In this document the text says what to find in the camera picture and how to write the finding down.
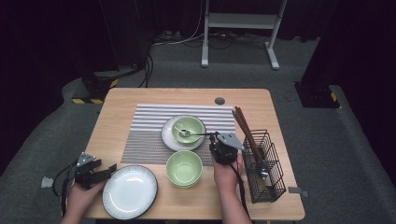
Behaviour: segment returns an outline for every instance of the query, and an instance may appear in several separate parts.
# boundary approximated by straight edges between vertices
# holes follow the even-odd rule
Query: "spoon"
[[[269,171],[266,169],[265,165],[262,164],[261,162],[256,163],[255,170],[257,175],[259,175],[261,179],[266,179],[269,176]]]
[[[208,133],[191,133],[189,130],[182,129],[178,132],[180,137],[190,137],[192,135],[209,135]]]

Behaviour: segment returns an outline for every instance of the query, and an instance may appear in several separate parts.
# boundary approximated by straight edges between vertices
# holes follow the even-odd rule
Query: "black cable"
[[[167,35],[169,38],[166,37],[157,37],[156,40],[154,41],[154,46],[156,45],[164,45],[164,44],[172,44],[178,41],[183,41],[183,40],[188,40],[188,39],[183,39],[182,37],[176,37],[173,35]]]
[[[162,33],[155,38],[154,43],[164,43],[171,40],[175,40],[175,37],[172,35],[172,33]]]
[[[65,170],[67,170],[67,168],[69,168],[69,167],[70,167],[70,165],[64,167],[64,168],[62,169],[62,171],[59,172],[59,173],[55,176],[55,178],[53,179],[53,182],[52,182],[52,192],[53,192],[53,194],[55,194],[55,196],[57,196],[57,197],[59,197],[59,196],[61,196],[61,195],[58,193],[58,191],[57,191],[56,188],[55,188],[56,180],[57,180],[58,177],[59,177]]]
[[[54,194],[56,196],[61,197],[61,207],[62,207],[62,216],[63,217],[66,213],[67,186],[68,186],[70,180],[72,180],[74,178],[74,177],[69,178],[70,172],[72,171],[73,167],[76,166],[77,162],[78,162],[78,160],[75,160],[69,166],[62,169],[62,171],[59,174],[57,174],[57,176],[55,177],[55,181],[52,183],[52,191],[54,192]],[[62,191],[61,191],[61,194],[59,194],[54,187],[56,178],[58,178],[66,170],[67,170],[67,172],[64,175],[64,182],[62,183]]]
[[[195,35],[197,34],[198,29],[200,27],[202,15],[204,14],[203,13],[204,12],[203,11],[203,4],[204,4],[204,0],[201,0],[201,6],[200,6],[201,11],[200,11],[200,14],[199,14],[198,24],[196,26],[195,32],[190,37],[185,38],[185,39],[181,39],[180,41],[177,41],[177,42],[169,42],[168,41],[168,42],[165,42],[165,43],[154,43],[153,46],[162,45],[162,44],[179,44],[179,43],[183,43],[183,42],[190,41],[190,40],[194,39]]]
[[[147,88],[149,86],[149,79],[151,78],[152,70],[154,69],[154,61],[152,60],[150,55],[148,55],[147,59],[145,60],[145,63],[146,63],[146,66],[145,66],[145,78],[140,83],[138,88],[141,88],[145,82],[146,82],[145,87]]]
[[[228,33],[225,33],[225,34],[214,34],[213,36],[216,39],[218,39],[218,40],[222,40],[222,41],[229,40],[229,42],[228,42],[228,45],[226,45],[225,47],[222,47],[222,48],[216,48],[213,45],[207,44],[212,49],[227,49],[233,44],[233,39],[231,38],[231,36]]]
[[[122,77],[128,77],[131,76],[133,74],[136,74],[138,72],[140,72],[142,69],[144,68],[144,63],[139,64],[134,70],[120,74],[120,75],[116,75],[113,77],[98,77],[99,80],[101,81],[105,81],[105,80],[113,80],[113,79],[119,79]]]
[[[252,40],[238,40],[238,38],[246,38],[246,36],[240,35],[237,37],[233,37],[233,42],[235,44],[256,44],[256,43],[264,42],[269,38],[269,36],[261,36],[261,35],[256,35],[251,37],[253,38]]]
[[[195,46],[188,45],[187,43],[190,43],[190,42],[198,42],[199,45],[195,45]],[[202,42],[202,39],[200,39],[199,41],[197,41],[197,40],[191,40],[191,41],[183,42],[182,44],[185,45],[185,46],[187,46],[187,47],[190,47],[190,48],[200,48],[200,47],[203,45],[203,42]]]
[[[146,88],[149,86],[149,79],[151,78],[151,74],[152,74],[152,69],[154,68],[154,61],[152,61],[152,58],[150,55],[148,55],[150,61],[151,61],[151,66],[148,63],[148,78],[146,80]]]
[[[244,206],[245,211],[247,212],[247,216],[250,217],[250,215],[248,214],[248,207],[247,207],[247,202],[245,199],[245,186],[244,186],[244,180],[242,179],[241,175],[238,173],[237,170],[235,170],[235,168],[233,167],[232,164],[230,164],[231,168],[233,168],[233,171],[236,174],[236,177],[238,178],[238,184],[239,184],[239,192],[241,195],[241,201],[242,201],[242,205]]]
[[[73,179],[73,178],[69,178],[69,176],[70,176],[70,172],[71,172],[71,170],[73,169],[74,166],[75,166],[74,163],[72,163],[72,164],[69,166],[69,169],[68,169],[68,171],[67,171],[67,174],[66,174],[66,176],[65,176],[65,178],[64,178],[64,182],[63,182],[63,185],[62,185],[62,199],[61,199],[61,205],[62,205],[62,216],[63,216],[63,217],[64,217],[64,215],[66,214],[67,186],[68,186],[70,180]]]

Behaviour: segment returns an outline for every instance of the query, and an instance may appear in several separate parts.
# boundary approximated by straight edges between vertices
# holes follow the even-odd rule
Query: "black wire basket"
[[[251,201],[253,203],[273,203],[286,191],[282,167],[275,145],[271,142],[270,134],[266,130],[252,130],[251,133],[263,158],[263,161],[256,161],[254,152],[245,138],[245,150],[242,151],[242,154]]]

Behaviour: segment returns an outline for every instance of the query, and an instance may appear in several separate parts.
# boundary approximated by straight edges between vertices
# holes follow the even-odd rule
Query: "white plate rim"
[[[139,170],[140,171],[143,171],[143,170],[147,171],[146,174],[148,175],[148,178],[151,178],[155,182],[154,190],[150,194],[151,198],[148,199],[148,201],[145,203],[146,206],[143,206],[143,208],[139,209],[138,212],[132,213],[131,216],[123,216],[123,217],[118,216],[118,214],[113,212],[114,210],[111,210],[111,206],[107,207],[107,205],[106,205],[106,202],[109,200],[107,198],[107,195],[108,195],[108,191],[109,191],[108,188],[111,188],[111,183],[112,183],[111,181],[114,181],[115,178],[118,177],[118,175],[123,175],[124,173],[127,174],[127,173],[130,173],[130,172],[139,171]],[[150,171],[150,169],[147,168],[146,166],[142,166],[142,165],[128,165],[128,166],[124,166],[121,169],[119,169],[118,171],[116,171],[116,173],[114,173],[113,176],[111,176],[111,178],[109,180],[107,180],[107,183],[105,184],[105,188],[103,190],[102,203],[103,203],[103,206],[104,206],[105,210],[107,211],[107,213],[110,216],[112,216],[112,217],[114,217],[116,219],[120,219],[120,220],[130,220],[130,219],[133,219],[133,218],[136,218],[136,217],[140,217],[143,214],[145,214],[150,209],[150,207],[154,204],[154,202],[155,202],[155,200],[157,198],[157,194],[158,194],[158,180],[157,180],[156,176],[154,175],[154,173],[152,173],[152,171]]]
[[[176,122],[176,120],[181,119],[181,118],[186,118],[186,117],[195,117],[193,115],[177,115],[174,116],[172,118],[170,118],[168,121],[165,122],[165,124],[163,125],[163,129],[161,131],[161,137],[163,139],[163,142],[166,144],[167,147],[171,148],[174,151],[182,151],[182,150],[188,150],[188,151],[192,151],[196,148],[198,148],[198,146],[200,146],[204,141],[205,141],[205,136],[203,136],[202,138],[200,138],[198,141],[191,143],[191,144],[183,144],[178,142],[172,135],[172,126],[173,124]]]

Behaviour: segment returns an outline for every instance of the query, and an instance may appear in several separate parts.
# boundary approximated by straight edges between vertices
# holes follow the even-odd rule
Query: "human arm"
[[[219,192],[223,224],[251,223],[247,212],[236,194],[236,185],[238,184],[236,173],[229,165],[221,165],[213,158],[212,161],[215,170],[214,178]],[[243,167],[243,158],[241,154],[238,154],[236,162],[233,163],[233,167],[238,170],[241,175]]]
[[[105,183],[98,183],[90,189],[84,189],[80,184],[73,184],[67,197],[67,210],[61,224],[78,224],[96,194],[105,187]]]

